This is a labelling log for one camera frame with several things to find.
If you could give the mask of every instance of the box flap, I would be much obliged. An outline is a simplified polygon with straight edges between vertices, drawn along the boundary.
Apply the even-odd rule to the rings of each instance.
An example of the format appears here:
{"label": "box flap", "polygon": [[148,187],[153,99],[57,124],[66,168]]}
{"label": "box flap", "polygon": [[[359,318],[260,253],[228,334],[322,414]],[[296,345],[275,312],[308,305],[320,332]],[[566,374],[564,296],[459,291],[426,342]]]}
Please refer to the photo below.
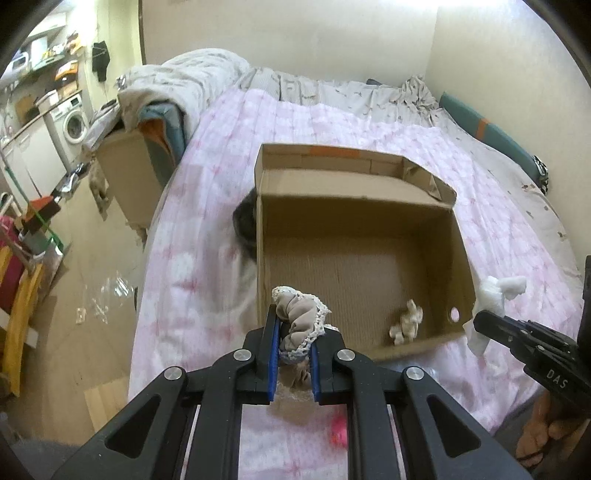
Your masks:
{"label": "box flap", "polygon": [[405,157],[320,145],[262,145],[255,184],[259,195],[270,196],[367,198],[445,208],[456,201],[449,185]]}

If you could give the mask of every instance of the hole in box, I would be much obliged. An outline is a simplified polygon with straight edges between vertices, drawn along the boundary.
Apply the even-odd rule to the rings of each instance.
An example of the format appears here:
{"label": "hole in box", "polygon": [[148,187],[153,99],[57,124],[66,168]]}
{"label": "hole in box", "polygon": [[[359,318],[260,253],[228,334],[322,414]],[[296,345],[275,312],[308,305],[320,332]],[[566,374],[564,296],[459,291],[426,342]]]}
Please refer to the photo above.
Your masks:
{"label": "hole in box", "polygon": [[452,307],[452,309],[449,311],[449,319],[453,323],[457,323],[460,321],[460,312],[458,311],[457,308]]}

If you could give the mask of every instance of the blanket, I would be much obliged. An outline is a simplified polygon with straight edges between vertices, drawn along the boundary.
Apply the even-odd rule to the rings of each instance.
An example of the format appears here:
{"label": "blanket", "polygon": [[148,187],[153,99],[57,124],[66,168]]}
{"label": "blanket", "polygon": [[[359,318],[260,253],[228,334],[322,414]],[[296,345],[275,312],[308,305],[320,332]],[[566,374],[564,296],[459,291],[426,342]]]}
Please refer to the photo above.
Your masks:
{"label": "blanket", "polygon": [[[457,191],[454,211],[475,276],[527,276],[527,292],[507,305],[507,314],[575,334],[581,302],[529,223],[494,177],[440,129],[369,123],[323,104],[300,106],[261,90],[230,88],[203,114],[154,232],[130,398],[170,365],[188,371],[211,365],[256,328],[256,266],[241,252],[232,211],[254,184],[263,142],[383,151],[431,171]],[[425,368],[489,430],[538,388],[497,344],[476,358],[464,338],[405,362]],[[245,406],[240,478],[344,478],[346,451],[329,441],[335,410],[281,390],[269,407]]]}

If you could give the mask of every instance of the white wall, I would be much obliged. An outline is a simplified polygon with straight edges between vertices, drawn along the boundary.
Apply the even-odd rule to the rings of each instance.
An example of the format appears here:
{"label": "white wall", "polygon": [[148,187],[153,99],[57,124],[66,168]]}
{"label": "white wall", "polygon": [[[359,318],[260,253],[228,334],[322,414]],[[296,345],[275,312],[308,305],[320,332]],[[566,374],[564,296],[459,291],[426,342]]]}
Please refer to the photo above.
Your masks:
{"label": "white wall", "polygon": [[440,7],[426,83],[548,165],[548,198],[582,268],[591,254],[591,89],[550,27],[521,0]]}
{"label": "white wall", "polygon": [[204,47],[318,79],[424,74],[433,0],[144,0],[147,63]]}
{"label": "white wall", "polygon": [[[79,80],[81,87],[87,89],[94,109],[117,96],[115,79],[119,75],[141,64],[141,56],[136,57],[134,47],[139,45],[139,27],[132,27],[134,22],[138,23],[137,5],[138,0],[85,0],[78,2],[68,14],[68,29],[77,30],[86,45]],[[99,83],[92,72],[92,44],[96,41],[106,42],[111,57],[104,83]]]}

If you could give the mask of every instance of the red cloth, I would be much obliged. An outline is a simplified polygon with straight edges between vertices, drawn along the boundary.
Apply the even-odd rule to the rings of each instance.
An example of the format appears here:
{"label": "red cloth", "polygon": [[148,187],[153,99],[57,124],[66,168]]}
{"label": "red cloth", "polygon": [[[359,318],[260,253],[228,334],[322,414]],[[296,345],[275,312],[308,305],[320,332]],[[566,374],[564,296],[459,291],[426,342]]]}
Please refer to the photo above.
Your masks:
{"label": "red cloth", "polygon": [[[17,245],[20,245],[18,234],[14,229],[14,219],[9,216],[2,216],[0,217],[0,224],[0,228],[4,228],[8,232],[9,238]],[[0,239],[0,248],[5,245],[6,243]],[[12,304],[17,296],[18,281],[21,279],[24,270],[24,265],[17,257],[13,256],[2,279],[2,284],[0,284],[0,309],[6,313],[10,313],[12,310]]]}

